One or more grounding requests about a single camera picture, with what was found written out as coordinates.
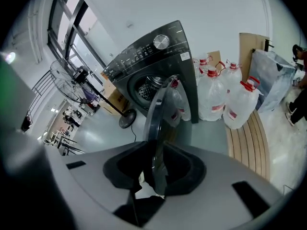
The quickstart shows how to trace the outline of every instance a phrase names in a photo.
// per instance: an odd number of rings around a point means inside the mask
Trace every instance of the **floor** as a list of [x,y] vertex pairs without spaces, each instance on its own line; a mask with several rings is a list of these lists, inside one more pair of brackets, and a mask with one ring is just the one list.
[[[73,140],[78,143],[76,148],[81,148],[85,152],[95,152],[134,142],[135,136],[131,127],[120,128],[119,118],[119,115],[110,115],[102,108],[93,116],[88,115],[74,136]],[[132,124],[136,141],[142,141],[145,121],[145,116],[137,112],[136,120]]]
[[295,188],[305,172],[307,155],[307,121],[303,118],[290,126],[285,118],[286,101],[293,101],[299,90],[292,89],[273,111],[260,113],[268,140],[271,164],[270,182],[281,192]]

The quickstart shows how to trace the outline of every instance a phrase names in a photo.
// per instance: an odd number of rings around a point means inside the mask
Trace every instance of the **fan base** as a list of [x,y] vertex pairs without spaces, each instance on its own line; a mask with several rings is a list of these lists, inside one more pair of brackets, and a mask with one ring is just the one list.
[[121,116],[119,119],[119,127],[128,128],[134,122],[136,118],[136,111],[129,109],[124,113],[124,116]]

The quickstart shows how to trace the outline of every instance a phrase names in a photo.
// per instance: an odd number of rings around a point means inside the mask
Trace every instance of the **shoe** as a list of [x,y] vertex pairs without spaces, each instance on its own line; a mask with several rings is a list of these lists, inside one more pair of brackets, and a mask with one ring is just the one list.
[[289,113],[293,114],[295,110],[293,112],[290,110],[290,102],[286,102],[286,106],[288,108]]
[[288,119],[289,123],[291,124],[291,126],[294,126],[294,124],[291,121],[291,114],[290,113],[285,113],[286,118]]

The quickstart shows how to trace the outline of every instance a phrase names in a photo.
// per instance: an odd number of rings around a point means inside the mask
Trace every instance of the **washing machine drum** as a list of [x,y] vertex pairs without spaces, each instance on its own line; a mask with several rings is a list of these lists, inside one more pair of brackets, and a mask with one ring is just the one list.
[[166,77],[160,75],[139,76],[131,80],[129,90],[131,98],[145,110],[148,110],[155,94],[161,88]]

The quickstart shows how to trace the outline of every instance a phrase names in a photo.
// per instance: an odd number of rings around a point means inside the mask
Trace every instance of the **control knob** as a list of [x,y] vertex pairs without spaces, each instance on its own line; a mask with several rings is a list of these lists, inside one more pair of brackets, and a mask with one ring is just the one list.
[[169,38],[165,35],[158,35],[153,40],[153,45],[157,49],[166,49],[169,46]]

